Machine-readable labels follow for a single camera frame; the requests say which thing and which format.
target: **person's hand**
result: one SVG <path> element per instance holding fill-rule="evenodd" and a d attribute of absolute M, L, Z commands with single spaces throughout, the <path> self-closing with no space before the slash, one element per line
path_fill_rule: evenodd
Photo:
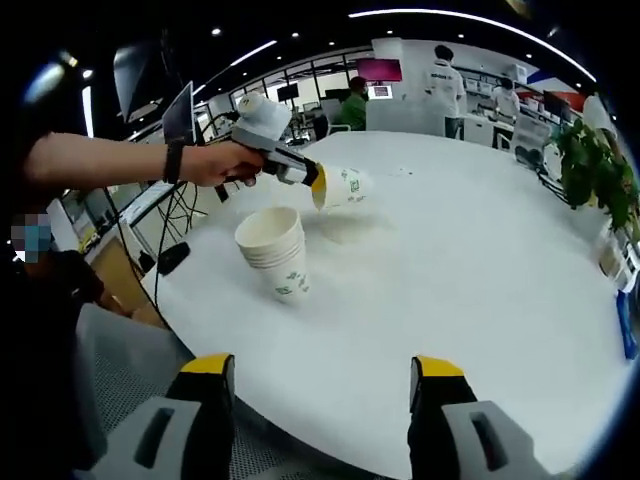
<path fill-rule="evenodd" d="M 180 178 L 202 187 L 212 187 L 235 177 L 252 186 L 263 165 L 264 157 L 260 152 L 235 142 L 185 147 Z"/>

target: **paper cup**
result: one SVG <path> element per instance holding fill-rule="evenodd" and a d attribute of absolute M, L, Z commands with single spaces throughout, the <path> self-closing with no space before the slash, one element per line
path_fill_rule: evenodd
<path fill-rule="evenodd" d="M 311 186 L 313 203 L 318 210 L 357 204 L 371 195 L 373 180 L 353 168 L 318 165 L 318 178 Z"/>
<path fill-rule="evenodd" d="M 305 236 L 295 209 L 275 207 L 250 215 L 236 229 L 235 240 L 274 298 L 293 304 L 306 297 Z"/>

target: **white shirt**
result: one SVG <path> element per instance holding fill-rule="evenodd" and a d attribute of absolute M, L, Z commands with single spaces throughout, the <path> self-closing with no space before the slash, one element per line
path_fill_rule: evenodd
<path fill-rule="evenodd" d="M 445 117 L 458 118 L 460 107 L 456 97 L 465 94 L 462 75 L 446 60 L 436 60 L 426 72 L 425 89 L 431 92 L 432 105 Z"/>
<path fill-rule="evenodd" d="M 595 130 L 596 133 L 600 133 L 598 130 L 608 130 L 614 138 L 617 137 L 616 130 L 611 123 L 611 118 L 598 95 L 591 95 L 584 101 L 582 121 L 587 127 Z"/>
<path fill-rule="evenodd" d="M 502 115 L 514 117 L 520 112 L 520 99 L 513 90 L 496 87 L 491 92 L 491 98 L 496 102 Z"/>

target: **pink screen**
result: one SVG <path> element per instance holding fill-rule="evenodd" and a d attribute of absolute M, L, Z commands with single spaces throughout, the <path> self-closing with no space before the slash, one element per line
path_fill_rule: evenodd
<path fill-rule="evenodd" d="M 402 70 L 399 60 L 362 58 L 356 61 L 358 75 L 371 82 L 400 82 Z"/>

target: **potted plant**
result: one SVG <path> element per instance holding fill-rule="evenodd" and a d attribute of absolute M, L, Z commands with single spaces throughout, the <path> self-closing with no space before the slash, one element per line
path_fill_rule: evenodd
<path fill-rule="evenodd" d="M 583 205 L 606 208 L 611 230 L 624 230 L 633 242 L 640 241 L 638 188 L 633 170 L 616 157 L 596 133 L 578 119 L 563 126 L 554 138 L 562 155 L 561 183 L 573 210 Z"/>

